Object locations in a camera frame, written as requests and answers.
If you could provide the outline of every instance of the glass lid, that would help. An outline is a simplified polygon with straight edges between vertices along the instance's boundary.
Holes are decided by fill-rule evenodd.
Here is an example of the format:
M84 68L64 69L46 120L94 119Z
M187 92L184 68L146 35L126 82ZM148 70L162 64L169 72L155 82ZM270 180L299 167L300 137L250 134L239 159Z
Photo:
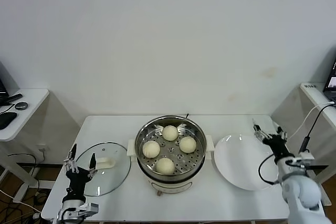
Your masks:
M98 172L93 179L85 185L85 196L102 196L117 189L126 179L130 168L131 158L127 150L117 143L96 144L77 159L77 165L88 169L91 156L95 153Z

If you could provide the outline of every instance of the steel pot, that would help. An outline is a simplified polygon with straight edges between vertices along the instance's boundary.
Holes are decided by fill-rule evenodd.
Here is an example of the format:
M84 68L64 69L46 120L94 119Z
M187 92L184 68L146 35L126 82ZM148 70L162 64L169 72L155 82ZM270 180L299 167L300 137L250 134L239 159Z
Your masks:
M164 127L172 125L178 130L178 138L167 141L162 137ZM191 136L196 141L196 150L186 154L180 150L180 140ZM147 141L156 141L160 145L160 153L156 158L147 158L142 153L142 146ZM176 115L166 115L153 119L145 124L135 138L134 149L142 171L151 179L161 183L181 183L192 178L201 169L206 152L206 138L202 129L193 121ZM160 158L168 157L175 165L172 175L163 175L155 170Z

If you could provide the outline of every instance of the metal rim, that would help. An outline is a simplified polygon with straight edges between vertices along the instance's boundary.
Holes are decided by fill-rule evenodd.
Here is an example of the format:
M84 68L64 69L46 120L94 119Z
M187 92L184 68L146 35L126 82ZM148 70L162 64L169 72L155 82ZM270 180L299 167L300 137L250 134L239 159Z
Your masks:
M196 172L192 173L192 174L190 175L190 177L187 177L187 178L185 178L185 179L181 179L181 180L177 180L177 181L163 181L163 180L159 180L159 179L157 179L157 178L154 178L154 177L151 176L149 173L147 173L147 172L145 171L145 169L141 166L140 161L139 161L138 159L136 159L136 160L138 161L138 165L139 165L141 171L143 171L143 173L144 173L148 178L150 178L150 179L153 180L153 181L159 182L159 183L161 183L161 184L167 184L167 185L179 184L179 183L186 182L186 181L188 181L189 179L192 179L196 174L198 174L198 173L200 172L200 170L201 170L201 168L203 167L204 162L205 162L205 158L204 158L204 159L201 161L201 165L197 168L198 170L196 170Z
M164 116L159 116L157 118L154 118L152 120L150 120L148 123L146 123L145 125L143 125L141 127L141 129L138 131L137 135L136 135L136 138L135 138L135 144L137 144L137 141L142 138L141 134L143 133L143 131L150 127L151 124L155 124L156 121L159 121L159 120L165 120L165 119L176 119L176 120L181 120L181 121L184 121L188 124L190 124L192 127L194 127L197 131L199 131L201 133L201 135L203 136L202 138L204 139L205 141L205 146L202 146L203 148L203 154L199 157L199 160L200 162L198 163L198 165L196 165L195 168L192 168L190 169L188 172L184 173L184 174L172 174L172 175L162 175L158 172L156 172L155 170L152 170L152 169L146 169L145 167L145 164L142 163L142 159L140 160L141 156L139 154L139 151L140 149L138 150L137 147L135 147L135 153L136 153L136 156L137 156L137 160L138 160L138 164L141 166L141 169L145 172L146 175L149 175L150 177L153 177L153 176L164 176L164 177L167 177L167 178L173 178L173 177L179 177L179 176L183 176L183 175L186 175L187 178L191 178L193 177L193 174L194 173L197 173L198 172L198 168L202 167L203 164L201 164L201 162L203 162L203 159L205 158L205 152L206 152L206 137L205 137L205 134L203 132L203 130L201 129L201 127L199 127L195 122L193 122L192 120L188 119L188 118L185 118L183 116L177 116L177 115L164 115ZM154 179L156 181L159 181L159 182L164 182L164 183L167 183L167 180L161 180L161 179Z
M95 146L97 146L97 145L101 145L101 144L117 144L117 145L121 146L122 148L124 148L125 151L127 152L127 149L126 149L124 146L122 146L121 144L118 144L118 143L115 143L115 142L102 142L102 143L95 144L95 145L91 146L90 148L86 149L82 154L79 155L79 157L76 159L76 162L78 161L78 159L79 159L79 158L80 158L86 151L90 150L91 148L93 148L93 147L95 147ZM131 158L130 158L130 157L129 157L129 160L130 160L130 168L128 169L125 178L124 178L124 179L121 181L121 183L120 183L118 186L116 186L112 191L109 191L108 193L104 193L104 194L101 194L101 195L86 195L85 193L84 193L84 195L85 195L85 196L88 196L88 197L100 197L100 196L109 194L109 193L113 192L114 190L116 190L117 188L119 188L119 187L122 185L122 183L124 183L125 179L128 177L128 175L129 175L129 173L130 173L131 166L132 166L132 162L131 162Z

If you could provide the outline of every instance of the power cord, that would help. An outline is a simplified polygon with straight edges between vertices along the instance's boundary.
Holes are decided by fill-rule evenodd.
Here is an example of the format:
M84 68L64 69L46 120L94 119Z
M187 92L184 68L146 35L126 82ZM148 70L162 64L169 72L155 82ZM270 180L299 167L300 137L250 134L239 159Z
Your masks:
M310 140L310 134L311 134L312 130L314 129L314 127L315 127L315 125L316 125L316 123L317 123L318 118L319 118L320 115L322 114L322 111L323 111L325 108L330 107L330 106L335 106L335 104L332 103L332 104L329 104L329 105L327 105L327 106L324 106L324 107L320 110L320 112L318 113L318 115L316 116L315 121L314 121L312 127L310 128L310 130L309 130L309 132L308 132L308 135L305 136L304 139L303 139L303 142L302 142L302 144L301 144L299 153L300 153L300 152L305 152L305 151L310 152L310 151L307 149L307 146L308 146L308 143L309 143L309 140Z
M65 209L64 212L63 212L62 215L61 215L61 222L62 222L63 224L66 224L65 221L64 221L64 214L65 214L66 212L69 212L69 211L75 211L75 210L76 210L76 209L75 209L74 207L69 207L69 208ZM84 221L84 217L80 220L80 222L79 222L78 224L82 224L83 221Z
M23 215L21 215L21 216L19 216L19 217L14 218L13 220L21 219L21 222L23 222L23 219L22 219L23 216L30 215L30 214L33 214L33 213L34 213L34 212L28 212L28 213L26 213L26 214L23 214ZM4 223L1 222L1 224L10 223L10 222L12 222L13 220L9 220L9 221L6 221L6 222L4 222Z
M262 177L262 175L261 175L261 167L263 166L263 164L264 164L266 161L268 161L268 160L269 160L271 157L273 157L273 156L274 156L274 154L271 154L271 155L269 155L268 157L266 157L266 158L264 159L264 161L262 161L262 163L259 165L259 168L258 168L258 174L259 174L259 177L261 178L262 181L264 181L265 183L268 183L269 185L275 185L275 184L277 184L277 181L272 182L272 181L265 180L265 179Z
M317 107L321 106L321 105L325 105L325 104L329 104L329 105L334 105L334 102L324 102L324 103L320 103L317 104L316 106L314 106L306 115L306 117L303 119L303 122L301 123L301 125L298 127L298 129L292 134L292 136L290 136L289 138L287 138L287 141L290 140L296 133L299 132L299 130L302 128L302 126L305 124L305 121L307 120L307 118L309 117L309 115L313 112L314 109L316 109Z
M9 103L8 105L10 105L10 107L9 107L7 110L5 110L5 111L0 112L0 114L3 114L3 113L5 113L5 112L7 112L7 111L10 110L15 104L13 104L13 103Z
M7 197L9 197L9 198L11 198L11 199L14 199L14 197L12 197L11 195L8 195L8 194L5 193L4 191L0 190L0 192L2 192L4 195L6 195ZM37 212L41 212L40 210L37 210L35 207L32 207L31 205L28 205L28 204L23 203L23 202L21 202L21 201L18 201L18 203L21 203L21 204L23 204L23 205L25 205L25 206L27 206L27 207L30 207L30 208L34 209L35 211L37 211Z
M308 132L308 135L307 135L307 136L309 136L310 133L312 132L312 130L313 130L313 128L314 128L314 126L315 126L315 124L316 124L316 122L317 122L317 119L319 118L319 116L320 116L320 114L322 113L322 111L323 111L325 108L330 107L330 106L334 106L334 103L333 103L333 104L329 104L329 105L327 105L327 106L324 106L324 107L320 110L320 112L319 112L318 115L316 116L316 119L315 119L315 121L314 121L312 127L310 128L310 131Z
M297 167L297 168L304 168L305 166L301 166L301 165L293 165L293 160L287 160L285 161L285 164L291 167Z
M45 153L44 153L44 151L42 151L42 153L43 153L43 160L41 161L41 162L39 162L38 164L40 164L40 163L42 163L44 160L45 160ZM32 155L32 154L30 154L30 153L15 153L15 154L10 154L9 156L15 156L15 155L27 155L27 156L31 156L33 159L34 159L34 167L33 167L33 169L31 170L32 172L31 172L31 175L34 173L34 170L35 170L35 168L37 167L37 160L36 160L36 157L34 156L34 155ZM49 192L39 192L39 180L37 180L37 182L38 182L38 188L37 188L37 192L33 195L33 196L31 196L31 197L29 197L29 198L27 198L27 199L24 199L23 201L27 201L27 200L29 200L29 199L32 199L32 198L34 198L34 204L33 204L33 206L41 206L41 205L43 205L45 202L46 202L46 200L47 200L47 198L48 198L48 196L49 196ZM10 207L10 205L11 204L13 204L12 202L5 202L5 201L3 201L3 200L1 200L0 199L0 201L1 202L3 202L3 203L5 203L5 204L7 204L7 207L4 209L4 210L6 210L6 215L5 215L5 218L2 220L2 221L0 221L0 223L1 224L3 224L3 222L5 222L5 223L7 223L7 218L13 213L13 212L15 212L16 210L18 210L18 211L21 211L20 209L19 209L19 207L20 207L20 205L18 204L15 208L14 207Z

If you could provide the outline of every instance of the black cable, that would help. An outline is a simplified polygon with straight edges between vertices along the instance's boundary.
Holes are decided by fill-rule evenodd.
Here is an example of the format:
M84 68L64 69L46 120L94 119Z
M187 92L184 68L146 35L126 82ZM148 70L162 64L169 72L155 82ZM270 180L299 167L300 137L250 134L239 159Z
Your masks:
M75 207L69 207L69 208L65 209L64 212L63 212L62 215L61 215L61 222L62 222L63 224L65 224L65 222L64 222L64 214L65 214L66 212L75 211L75 210L76 210Z
M27 155L27 156L31 156L33 159L34 159L34 168L33 168L33 170L32 170L32 174L34 173L34 170L35 170L35 167L36 167L36 157L34 156L34 155L32 155L32 154L30 154L30 153L14 153L14 154L9 154L8 156L16 156L16 155ZM2 220L2 221L0 221L0 223L2 223L2 222L6 222L7 221L7 218L13 213L13 212L15 212L16 210L19 210L18 208L20 207L20 204L18 204L17 205L17 207L16 208L12 208L12 207L10 207L10 205L12 205L12 204L15 204L15 203L13 203L13 202L5 202L5 201L3 201L3 200L1 200L0 199L0 201L1 202L3 202L3 203L5 203L5 204L7 204L7 207L6 208L4 208L4 210L6 210L6 213L5 213L5 218Z
M0 112L0 114L3 114L3 113L5 113L5 112L7 112L8 110L10 110L15 104L13 104L13 103L9 103L10 104L10 107L7 109L7 110L5 110L5 111L3 111L3 112Z
M35 195L33 206L42 206L43 204L45 204L45 202L47 201L49 197L49 193L50 192L40 192L38 195Z
M292 160L287 160L287 161L285 161L285 164L288 165L288 166L291 166L291 167L302 168L300 165L293 165L292 162L293 162Z
M322 111L323 111L325 108L330 107L330 106L334 106L334 105L335 105L335 104L328 104L327 106L324 106L324 107L320 110L320 112L318 113L318 115L317 115L316 118L315 118L315 121L314 121L312 127L310 128L310 130L309 130L309 132L308 132L308 135L305 136L304 139L303 139L303 141L302 141L302 144L301 144L301 146L300 146L299 153L300 153L300 152L305 152L305 151L308 151L308 152L309 152L309 150L307 149L308 143L309 143L309 141L310 141L310 136L309 136L309 135L310 135L310 133L312 132L313 128L315 127L315 124L316 124L318 118L320 117L320 114L322 113Z
M329 104L329 105L327 105L327 106L324 106L324 107L320 110L320 112L318 113L318 115L317 115L317 117L316 117L316 119L315 119L315 121L314 121L314 123L313 123L313 126L310 128L310 131L308 132L307 137L309 137L309 135L310 135L311 131L313 130L313 128L314 128L314 126L315 126L315 124L316 124L316 122L317 122L317 119L319 118L319 116L320 116L320 114L322 113L322 111L323 111L325 108L330 107L330 106L334 106L334 104Z
M39 162L38 164L36 164L35 167L37 167L39 164L41 164L42 162L44 162L44 160L46 160L46 156L45 156L44 152L42 152L42 154L43 154L43 160L42 160L41 162ZM48 192L48 193L45 193L45 192L41 193L41 192L39 191L39 190L40 190L40 180L37 179L37 178L36 178L36 180L37 180L37 189L36 189L36 192L37 192L37 193L40 193L40 194L46 194L46 195L49 196L49 193L50 193L50 192ZM36 202L37 206L40 206L40 205L38 205L38 204L42 204L42 205L43 205L43 204L47 201L47 199L45 199L44 201L38 201L38 199L37 199L37 196L38 196L38 195L34 194L34 195L30 196L29 198L24 199L24 201L27 201L27 200L30 200L30 199L34 198L34 203Z
M40 217L40 218L38 218L38 219L36 219L36 220L34 220L34 223L41 223L41 220L42 220L42 218Z
M23 218L22 220L14 221L14 222L12 222L11 224L18 223L19 221L21 221L21 224L24 224L24 222L27 221L27 220L29 220L30 218L32 218L32 216L28 216L28 217L26 217L26 218Z
M274 156L274 154L271 154L271 155L269 155L268 157L266 157L266 158L264 159L264 161L262 161L262 163L259 165L259 168L258 168L258 174L259 174L259 177L261 178L261 180L264 181L265 183L270 184L270 185L275 185L275 182L265 180L265 179L262 177L262 175L261 175L261 171L260 171L260 170L261 170L261 167L263 166L263 164L264 164L267 160L269 160L271 157L273 157L273 156Z

